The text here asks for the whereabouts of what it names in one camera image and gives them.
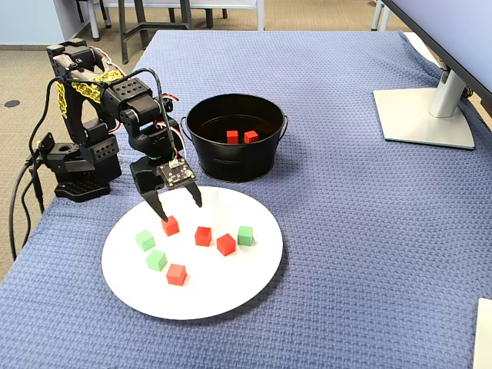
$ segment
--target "robotic arm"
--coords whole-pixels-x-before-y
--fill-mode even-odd
[[[43,162],[56,175],[57,196],[86,201],[109,193],[108,183],[121,175],[113,133],[122,124],[130,146],[145,154],[130,164],[135,185],[159,217],[168,220],[157,193],[164,186],[170,190],[187,188],[201,207],[196,176],[178,154],[183,147],[178,123],[168,116],[172,100],[152,98],[152,90],[145,83],[131,78],[148,71],[156,78],[160,91],[152,70],[125,76],[104,52],[88,47],[81,39],[49,46],[48,56],[55,75],[60,77],[58,106],[73,141],[56,144],[48,133],[38,146]],[[95,108],[98,117],[82,123],[84,101]]]

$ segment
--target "white plate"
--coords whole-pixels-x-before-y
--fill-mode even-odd
[[[274,276],[282,256],[282,235],[271,212],[260,202],[225,188],[200,187],[203,207],[185,189],[159,195],[167,216],[174,215],[180,232],[167,237],[161,219],[142,202],[113,227],[102,251],[106,283],[128,306],[167,319],[199,319],[232,310],[258,294]],[[228,256],[216,247],[229,233],[237,240],[240,225],[253,227],[253,246],[239,246]],[[209,247],[196,246],[198,226],[212,229]],[[135,235],[148,229],[155,247],[143,252]],[[154,249],[164,251],[168,263],[161,272],[147,266]],[[186,267],[182,287],[166,279],[170,264]]]

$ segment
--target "bucket handle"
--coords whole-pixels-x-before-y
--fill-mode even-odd
[[[287,115],[284,115],[284,125],[285,125],[285,128],[284,128],[284,131],[282,132],[280,138],[278,139],[279,142],[282,139],[282,137],[284,137],[285,132],[287,131],[287,127],[289,126],[289,117]]]
[[[181,118],[181,120],[179,121],[179,128],[181,128],[181,132],[183,132],[183,134],[186,136],[186,138],[188,140],[190,140],[191,142],[193,142],[193,140],[186,134],[186,131],[184,129],[184,125],[183,125],[183,121],[186,119],[186,117],[183,117]]]
[[[191,140],[191,138],[186,134],[186,131],[185,131],[185,128],[184,128],[184,125],[183,125],[183,121],[186,119],[186,117],[183,117],[181,118],[181,120],[179,121],[179,127],[181,128],[181,132],[183,132],[183,134],[186,136],[186,138],[188,140],[190,140],[191,142],[193,142],[193,140]],[[287,127],[289,126],[289,117],[287,115],[284,115],[284,131],[282,132],[280,138],[278,139],[278,142],[280,142],[280,140],[284,137],[285,135],[285,132],[287,131]]]

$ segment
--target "green cube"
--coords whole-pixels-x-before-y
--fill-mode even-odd
[[[137,233],[135,235],[135,240],[137,241],[138,246],[143,250],[147,251],[150,248],[155,246],[154,236],[151,232],[144,229],[142,232]]]
[[[238,244],[244,246],[253,245],[253,227],[240,226],[238,232]]]
[[[155,271],[161,271],[167,263],[168,259],[165,252],[152,250],[147,256],[147,266]]]

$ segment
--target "yellow label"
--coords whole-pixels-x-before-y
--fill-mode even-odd
[[[120,71],[113,70],[113,71],[105,71],[101,75],[98,75],[97,77],[94,77],[91,79],[91,81],[94,82],[113,82],[116,81],[117,79],[120,79],[123,77],[123,74]],[[82,96],[85,96],[86,98],[90,98],[91,100],[97,102],[98,104],[101,104],[101,91],[99,90],[99,87],[96,84],[89,84],[89,83],[80,83],[80,82],[72,82],[71,86],[77,90]]]
[[[67,118],[67,100],[65,99],[65,86],[60,83],[56,82],[56,91],[58,94],[58,107],[61,110],[61,115],[63,115],[63,118]]]

